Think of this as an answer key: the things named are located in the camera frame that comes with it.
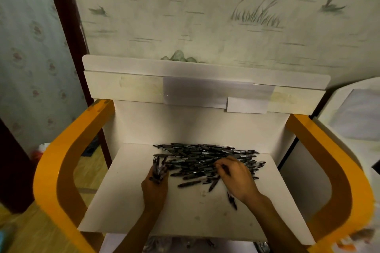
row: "right hand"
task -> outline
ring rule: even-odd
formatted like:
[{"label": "right hand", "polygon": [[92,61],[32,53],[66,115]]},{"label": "right hand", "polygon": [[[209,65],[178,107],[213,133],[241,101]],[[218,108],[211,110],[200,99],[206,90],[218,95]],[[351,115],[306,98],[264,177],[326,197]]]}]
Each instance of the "right hand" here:
[{"label": "right hand", "polygon": [[[227,174],[222,165],[228,167],[230,174]],[[242,162],[228,156],[217,160],[215,167],[228,190],[244,204],[247,205],[250,199],[261,195],[251,173]]]}]

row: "floral wallpaper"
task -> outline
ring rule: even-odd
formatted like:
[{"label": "floral wallpaper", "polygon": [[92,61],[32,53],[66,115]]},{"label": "floral wallpaper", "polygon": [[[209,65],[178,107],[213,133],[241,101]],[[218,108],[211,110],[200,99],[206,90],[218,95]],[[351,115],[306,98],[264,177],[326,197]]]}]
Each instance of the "floral wallpaper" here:
[{"label": "floral wallpaper", "polygon": [[0,0],[0,118],[25,152],[86,107],[53,0]]}]

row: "pile of pens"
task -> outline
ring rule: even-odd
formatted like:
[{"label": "pile of pens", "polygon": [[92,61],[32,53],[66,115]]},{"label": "pile of pens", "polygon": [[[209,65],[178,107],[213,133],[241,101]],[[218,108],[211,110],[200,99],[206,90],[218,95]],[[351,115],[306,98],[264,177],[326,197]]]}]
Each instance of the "pile of pens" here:
[{"label": "pile of pens", "polygon": [[[220,180],[220,176],[214,166],[215,161],[227,156],[232,156],[244,163],[252,174],[253,179],[258,179],[255,172],[263,167],[265,162],[257,162],[253,157],[258,154],[255,150],[237,150],[234,147],[210,145],[210,144],[182,144],[171,143],[170,145],[153,145],[158,149],[164,150],[165,154],[155,154],[153,161],[152,181],[159,183],[168,170],[180,169],[179,172],[172,173],[170,176],[182,177],[183,180],[192,180],[181,183],[179,188],[193,186],[198,183],[211,184],[209,192],[215,188]],[[230,194],[228,199],[233,207],[234,201]]]}]

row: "forearm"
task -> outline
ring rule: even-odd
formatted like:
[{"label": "forearm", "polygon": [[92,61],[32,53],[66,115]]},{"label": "forearm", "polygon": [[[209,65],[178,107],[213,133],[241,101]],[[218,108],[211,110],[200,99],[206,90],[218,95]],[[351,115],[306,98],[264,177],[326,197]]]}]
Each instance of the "forearm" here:
[{"label": "forearm", "polygon": [[278,215],[270,199],[259,194],[246,203],[254,214],[274,253],[304,253],[307,250]]},{"label": "forearm", "polygon": [[144,211],[114,253],[141,253],[158,217],[158,213]]}]

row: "left hand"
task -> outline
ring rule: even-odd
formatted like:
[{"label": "left hand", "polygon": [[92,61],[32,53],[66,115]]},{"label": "left hand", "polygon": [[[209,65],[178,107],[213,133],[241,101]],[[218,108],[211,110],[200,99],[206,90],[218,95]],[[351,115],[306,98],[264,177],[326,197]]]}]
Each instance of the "left hand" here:
[{"label": "left hand", "polygon": [[168,177],[166,174],[160,184],[150,181],[152,176],[153,167],[144,181],[141,182],[142,194],[144,195],[145,211],[147,213],[159,214],[164,208],[166,196],[168,195]]}]

